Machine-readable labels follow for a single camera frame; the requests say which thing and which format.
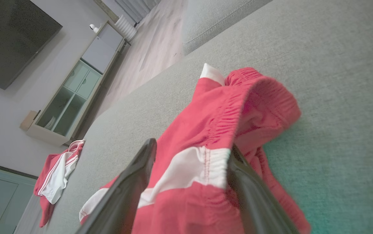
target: red and white shirt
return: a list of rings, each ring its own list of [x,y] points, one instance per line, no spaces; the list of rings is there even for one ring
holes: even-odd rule
[[[33,194],[41,197],[42,218],[39,227],[42,228],[51,218],[55,203],[61,197],[68,177],[77,165],[84,143],[85,140],[77,140],[62,154],[48,155],[33,190]]]
[[[311,227],[271,173],[262,145],[300,117],[293,95],[253,68],[227,78],[208,64],[191,103],[157,140],[156,159],[142,193],[133,234],[244,233],[227,161],[235,143],[264,180],[301,234]],[[114,182],[97,191],[80,211],[81,223]]]

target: wooden floor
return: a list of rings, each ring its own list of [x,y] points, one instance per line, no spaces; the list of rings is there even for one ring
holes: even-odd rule
[[[182,58],[180,30],[186,0],[161,0],[136,27],[138,32],[126,46],[113,69],[114,79],[96,116]]]

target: gray sofa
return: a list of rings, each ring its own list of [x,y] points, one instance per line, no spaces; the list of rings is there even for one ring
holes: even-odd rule
[[[265,151],[312,233],[373,233],[373,1],[272,0],[241,12],[216,36],[188,36],[200,39],[185,51],[197,49],[94,121],[47,233],[76,231],[88,198],[188,105],[204,62],[224,76],[254,67],[298,100],[302,117]]]

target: flat screen tv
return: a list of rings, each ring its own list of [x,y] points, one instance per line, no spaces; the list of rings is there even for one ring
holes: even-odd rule
[[[0,0],[0,88],[6,89],[61,28],[29,0]]]

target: cabinet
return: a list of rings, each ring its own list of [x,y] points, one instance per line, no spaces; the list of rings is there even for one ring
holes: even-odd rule
[[[123,43],[110,24],[100,28],[26,134],[57,146],[72,139]]]

